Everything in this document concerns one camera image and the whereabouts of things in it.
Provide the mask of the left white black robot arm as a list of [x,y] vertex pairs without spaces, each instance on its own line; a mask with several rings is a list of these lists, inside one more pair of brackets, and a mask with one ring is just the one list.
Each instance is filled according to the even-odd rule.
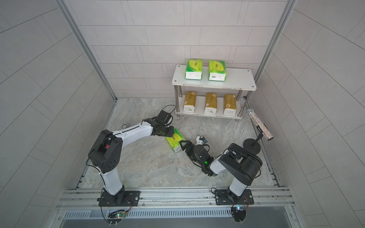
[[157,116],[144,119],[137,125],[114,132],[103,130],[99,134],[88,153],[88,159],[100,172],[106,193],[114,197],[124,191],[117,172],[123,147],[149,136],[172,137],[172,120],[171,113],[161,110]]

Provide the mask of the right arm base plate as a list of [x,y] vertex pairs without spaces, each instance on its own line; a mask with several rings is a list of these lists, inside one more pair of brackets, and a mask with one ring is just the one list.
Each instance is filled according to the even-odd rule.
[[236,196],[230,193],[228,189],[211,189],[211,192],[215,195],[216,205],[253,205],[254,199],[252,191],[246,189],[241,196]]

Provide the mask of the green tissue pack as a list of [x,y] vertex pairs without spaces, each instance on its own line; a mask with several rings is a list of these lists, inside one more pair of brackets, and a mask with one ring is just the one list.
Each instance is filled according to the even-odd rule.
[[226,80],[227,72],[224,61],[209,60],[209,81],[220,81]]
[[201,80],[202,79],[203,61],[201,59],[187,60],[185,69],[185,79]]
[[177,153],[182,150],[180,141],[185,141],[185,138],[178,131],[178,129],[176,129],[176,128],[174,129],[174,134],[172,137],[166,137],[165,139],[168,142],[168,144],[170,145],[170,147],[174,153]]

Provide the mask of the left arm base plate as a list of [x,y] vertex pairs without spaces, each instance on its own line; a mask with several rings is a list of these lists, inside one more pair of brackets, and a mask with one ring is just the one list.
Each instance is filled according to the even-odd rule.
[[140,194],[140,191],[122,191],[111,195],[103,191],[97,201],[100,207],[134,207],[138,205]]

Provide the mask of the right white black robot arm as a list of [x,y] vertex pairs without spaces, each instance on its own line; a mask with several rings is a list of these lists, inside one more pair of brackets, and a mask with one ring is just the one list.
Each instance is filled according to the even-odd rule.
[[197,137],[195,144],[181,140],[180,146],[193,164],[207,176],[217,176],[225,171],[232,174],[234,179],[228,188],[228,196],[233,199],[241,197],[260,173],[262,160],[235,143],[217,157],[210,156],[210,146],[203,136]]

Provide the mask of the gold tissue pack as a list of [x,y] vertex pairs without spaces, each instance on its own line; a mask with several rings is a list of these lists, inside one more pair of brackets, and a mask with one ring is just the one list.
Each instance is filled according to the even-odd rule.
[[184,112],[189,112],[189,113],[195,112],[196,97],[197,97],[197,94],[195,91],[186,92],[184,105],[183,105]]
[[236,112],[236,96],[232,94],[225,94],[223,114],[226,116],[235,116]]
[[207,93],[205,99],[205,114],[215,115],[217,112],[217,94]]

